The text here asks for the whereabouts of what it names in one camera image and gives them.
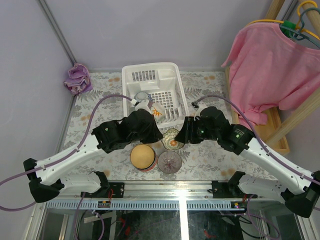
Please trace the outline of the scalloped green orange bowl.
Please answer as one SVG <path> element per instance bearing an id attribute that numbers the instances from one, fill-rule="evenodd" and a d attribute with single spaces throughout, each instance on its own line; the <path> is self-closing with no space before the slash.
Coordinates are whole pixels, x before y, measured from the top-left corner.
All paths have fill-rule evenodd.
<path id="1" fill-rule="evenodd" d="M 175 137 L 178 135 L 178 133 L 179 131 L 177 129 L 170 128 L 163 134 L 161 142 L 166 150 L 174 151 L 184 147 L 184 143 L 175 140 Z"/>

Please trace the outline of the tan bowl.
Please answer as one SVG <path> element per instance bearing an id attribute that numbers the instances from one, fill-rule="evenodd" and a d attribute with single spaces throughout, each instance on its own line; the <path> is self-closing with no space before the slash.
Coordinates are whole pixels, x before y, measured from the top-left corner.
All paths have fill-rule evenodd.
<path id="1" fill-rule="evenodd" d="M 155 151 L 148 145 L 140 144 L 135 146 L 130 153 L 130 161 L 136 168 L 138 161 L 145 158 L 153 158 L 156 155 Z"/>

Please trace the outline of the yellow flower ceramic bowl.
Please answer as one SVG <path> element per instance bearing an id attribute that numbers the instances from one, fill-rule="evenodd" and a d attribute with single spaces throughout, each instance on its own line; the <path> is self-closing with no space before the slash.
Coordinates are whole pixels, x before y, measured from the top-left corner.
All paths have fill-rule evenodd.
<path id="1" fill-rule="evenodd" d="M 150 110 L 157 123 L 162 123 L 165 120 L 165 108 L 161 104 L 154 103 Z"/>

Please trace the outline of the purple glass bowl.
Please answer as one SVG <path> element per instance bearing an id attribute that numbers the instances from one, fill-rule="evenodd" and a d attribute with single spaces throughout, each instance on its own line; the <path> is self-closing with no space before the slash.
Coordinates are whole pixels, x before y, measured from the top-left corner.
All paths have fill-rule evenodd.
<path id="1" fill-rule="evenodd" d="M 182 167 L 182 158 L 174 151 L 166 151 L 158 157 L 157 165 L 163 173 L 174 174 Z"/>

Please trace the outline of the dark blue rimmed bowl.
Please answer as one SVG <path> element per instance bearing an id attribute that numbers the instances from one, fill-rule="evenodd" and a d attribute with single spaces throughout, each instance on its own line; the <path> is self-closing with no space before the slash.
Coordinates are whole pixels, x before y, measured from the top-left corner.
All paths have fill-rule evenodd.
<path id="1" fill-rule="evenodd" d="M 134 99 L 137 100 L 138 102 L 141 102 L 142 100 L 150 100 L 153 102 L 153 99 L 151 95 L 147 92 L 140 91 L 138 92 L 135 96 Z"/>

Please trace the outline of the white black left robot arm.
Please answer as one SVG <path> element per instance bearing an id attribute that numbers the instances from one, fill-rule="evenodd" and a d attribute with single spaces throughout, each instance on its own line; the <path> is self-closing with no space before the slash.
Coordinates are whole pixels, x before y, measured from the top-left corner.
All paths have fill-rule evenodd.
<path id="1" fill-rule="evenodd" d="M 51 201 L 59 195 L 107 197 L 111 187 L 103 172 L 93 171 L 88 175 L 71 175 L 70 172 L 86 161 L 122 150 L 132 142 L 149 145 L 163 137 L 155 117 L 144 109 L 133 111 L 121 120 L 103 122 L 80 143 L 54 156 L 25 160 L 23 166 L 30 193 L 36 203 Z"/>

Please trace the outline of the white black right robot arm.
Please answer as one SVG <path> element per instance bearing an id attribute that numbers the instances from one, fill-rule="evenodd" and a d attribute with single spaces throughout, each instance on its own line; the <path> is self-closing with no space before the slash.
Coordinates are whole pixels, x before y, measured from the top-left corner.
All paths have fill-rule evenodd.
<path id="1" fill-rule="evenodd" d="M 275 180 L 254 177 L 236 171 L 228 181 L 233 197 L 257 195 L 284 204 L 294 214 L 308 218 L 320 198 L 320 173 L 311 172 L 290 162 L 258 140 L 240 124 L 231 124 L 214 106 L 199 108 L 198 114 L 187 116 L 175 140 L 184 144 L 215 141 L 225 151 L 241 156 L 273 175 Z"/>

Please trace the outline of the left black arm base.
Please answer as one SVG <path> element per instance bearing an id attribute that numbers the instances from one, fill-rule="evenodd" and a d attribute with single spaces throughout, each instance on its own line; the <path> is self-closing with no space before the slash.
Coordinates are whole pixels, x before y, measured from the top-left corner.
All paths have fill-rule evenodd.
<path id="1" fill-rule="evenodd" d="M 88 177 L 88 184 L 82 189 L 85 198 L 123 198 L 124 182 L 109 182 L 104 172 L 94 171 Z"/>

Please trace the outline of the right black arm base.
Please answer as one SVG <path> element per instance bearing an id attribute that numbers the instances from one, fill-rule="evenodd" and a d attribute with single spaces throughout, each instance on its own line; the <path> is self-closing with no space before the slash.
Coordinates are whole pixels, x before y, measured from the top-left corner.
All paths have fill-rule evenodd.
<path id="1" fill-rule="evenodd" d="M 206 191 L 212 194 L 214 199 L 243 199 L 249 197 L 252 193 L 244 193 L 239 188 L 240 179 L 246 175 L 242 171 L 236 171 L 227 182 L 218 180 L 211 181 L 211 188 Z"/>

